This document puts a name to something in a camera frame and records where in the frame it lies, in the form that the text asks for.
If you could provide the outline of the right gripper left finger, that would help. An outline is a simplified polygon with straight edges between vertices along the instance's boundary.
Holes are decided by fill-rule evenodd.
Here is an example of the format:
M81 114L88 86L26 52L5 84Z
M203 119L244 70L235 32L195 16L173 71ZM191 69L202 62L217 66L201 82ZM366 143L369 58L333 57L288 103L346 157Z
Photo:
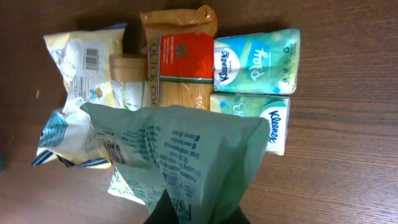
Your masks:
M154 211L150 214L144 224L179 224L178 216L167 190L164 190Z

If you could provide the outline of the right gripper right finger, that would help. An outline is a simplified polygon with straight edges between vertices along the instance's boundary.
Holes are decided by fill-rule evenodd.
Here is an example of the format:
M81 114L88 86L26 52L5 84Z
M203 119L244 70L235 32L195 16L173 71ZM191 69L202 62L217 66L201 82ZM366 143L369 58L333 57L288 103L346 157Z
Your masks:
M251 224L251 222L246 218L241 207L238 207L227 219L222 221L222 224Z

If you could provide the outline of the green wet wipes pack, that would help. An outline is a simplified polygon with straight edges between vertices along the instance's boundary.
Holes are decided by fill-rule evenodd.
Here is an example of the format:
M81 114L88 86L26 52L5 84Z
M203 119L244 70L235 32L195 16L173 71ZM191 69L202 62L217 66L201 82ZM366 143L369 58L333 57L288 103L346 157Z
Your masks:
M183 106L130 111L85 103L81 108L102 142L146 130L154 177L168 191L179 223L227 219L253 181L268 142L269 122L259 117Z

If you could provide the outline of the Kleenex tissue pack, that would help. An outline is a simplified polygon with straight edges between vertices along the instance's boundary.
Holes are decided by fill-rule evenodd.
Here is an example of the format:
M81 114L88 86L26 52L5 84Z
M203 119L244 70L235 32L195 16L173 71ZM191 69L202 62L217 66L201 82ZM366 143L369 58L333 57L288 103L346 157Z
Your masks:
M214 41L214 91L290 95L297 88L298 29L220 37Z
M210 96L210 111L267 119L270 131L266 151L284 155L290 112L288 96L214 93Z

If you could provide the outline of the orange spaghetti packet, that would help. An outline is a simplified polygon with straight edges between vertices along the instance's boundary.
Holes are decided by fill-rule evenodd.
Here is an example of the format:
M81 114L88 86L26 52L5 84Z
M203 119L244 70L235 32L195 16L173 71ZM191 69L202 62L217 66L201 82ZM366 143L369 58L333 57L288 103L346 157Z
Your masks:
M218 28L215 11L203 5L142 12L140 17L147 41L150 106L208 110Z

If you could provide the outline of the cream snack bag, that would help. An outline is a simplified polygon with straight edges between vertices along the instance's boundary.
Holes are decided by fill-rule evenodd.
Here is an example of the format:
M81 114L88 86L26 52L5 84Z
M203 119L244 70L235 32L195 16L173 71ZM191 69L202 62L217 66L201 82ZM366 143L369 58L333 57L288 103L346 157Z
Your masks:
M32 166L58 159L69 168L108 169L111 159L81 105L114 107L109 56L123 51L126 23L100 30L44 36L67 92L64 106L53 110L42 130Z

